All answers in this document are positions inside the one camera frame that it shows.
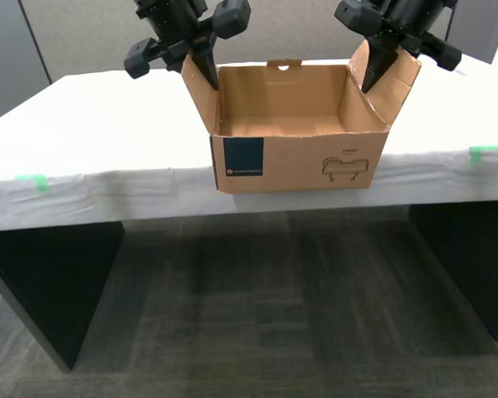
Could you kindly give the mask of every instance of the open cardboard box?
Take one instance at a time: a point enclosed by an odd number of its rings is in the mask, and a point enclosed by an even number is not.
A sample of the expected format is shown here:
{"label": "open cardboard box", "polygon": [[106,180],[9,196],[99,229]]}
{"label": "open cardboard box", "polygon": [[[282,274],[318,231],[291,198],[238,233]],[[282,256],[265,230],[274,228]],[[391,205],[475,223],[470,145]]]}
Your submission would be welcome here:
{"label": "open cardboard box", "polygon": [[398,60],[366,94],[365,41],[348,65],[221,66],[215,91],[188,57],[182,76],[210,133],[225,193],[366,188],[421,64]]}

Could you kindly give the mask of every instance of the table leg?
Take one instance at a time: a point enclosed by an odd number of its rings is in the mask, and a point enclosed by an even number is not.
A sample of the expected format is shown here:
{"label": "table leg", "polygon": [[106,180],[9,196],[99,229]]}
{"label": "table leg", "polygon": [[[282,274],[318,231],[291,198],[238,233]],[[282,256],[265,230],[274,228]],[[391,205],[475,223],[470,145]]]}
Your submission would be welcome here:
{"label": "table leg", "polygon": [[498,201],[414,205],[409,216],[498,341]]}
{"label": "table leg", "polygon": [[0,294],[62,371],[74,366],[121,222],[0,231]]}

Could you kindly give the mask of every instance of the floor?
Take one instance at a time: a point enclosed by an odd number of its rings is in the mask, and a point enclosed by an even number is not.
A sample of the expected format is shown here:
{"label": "floor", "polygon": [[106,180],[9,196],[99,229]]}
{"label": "floor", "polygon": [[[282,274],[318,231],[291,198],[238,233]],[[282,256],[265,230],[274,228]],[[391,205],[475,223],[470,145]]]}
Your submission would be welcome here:
{"label": "floor", "polygon": [[498,345],[403,208],[126,227],[72,373],[0,297],[0,398],[498,398]]}

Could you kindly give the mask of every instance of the white table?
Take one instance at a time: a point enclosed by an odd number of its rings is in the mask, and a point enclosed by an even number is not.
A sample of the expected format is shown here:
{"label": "white table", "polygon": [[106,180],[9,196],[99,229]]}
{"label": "white table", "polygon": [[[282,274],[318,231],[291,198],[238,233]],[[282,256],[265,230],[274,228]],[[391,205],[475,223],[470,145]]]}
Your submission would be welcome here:
{"label": "white table", "polygon": [[[67,76],[0,119],[0,230],[498,200],[498,152],[479,166],[469,154],[498,146],[498,93],[482,77],[491,66],[465,57],[449,73],[422,62],[371,188],[251,195],[216,192],[208,133],[179,75]],[[48,190],[17,180],[32,175]]]}
{"label": "white table", "polygon": [[[131,80],[112,71],[57,81],[0,118],[0,293],[66,370],[119,249],[121,221],[422,204],[412,218],[451,272],[462,245],[497,244],[498,211],[489,215],[498,206],[424,204],[498,201],[498,71],[468,57],[453,73],[422,61],[364,190],[217,193],[208,133],[179,75],[153,70]],[[472,161],[470,148],[484,146],[497,150]],[[486,216],[470,228],[461,222],[476,213]],[[481,234],[466,235],[474,228]],[[495,250],[496,259],[466,253],[469,271],[452,276],[472,276],[458,283],[477,292],[469,301],[498,338],[498,274],[482,278],[498,263]]]}

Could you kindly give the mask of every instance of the black robotic gripper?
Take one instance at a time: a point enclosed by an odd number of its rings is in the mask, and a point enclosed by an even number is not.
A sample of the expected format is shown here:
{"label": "black robotic gripper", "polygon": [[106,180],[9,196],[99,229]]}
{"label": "black robotic gripper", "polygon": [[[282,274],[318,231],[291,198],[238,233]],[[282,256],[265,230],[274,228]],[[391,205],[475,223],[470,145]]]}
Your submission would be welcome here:
{"label": "black robotic gripper", "polygon": [[181,72],[188,53],[214,89],[219,88],[213,48],[218,37],[229,39],[247,29],[248,0],[223,0],[212,17],[205,0],[134,0],[140,19],[147,19],[159,37],[135,44],[125,59],[125,70],[137,79],[149,72],[149,63],[162,58],[167,70]]}
{"label": "black robotic gripper", "polygon": [[427,31],[444,7],[454,8],[456,3],[457,0],[342,0],[335,17],[369,43],[362,91],[371,90],[397,60],[398,46],[412,56],[430,56],[443,69],[456,69],[461,51]]}

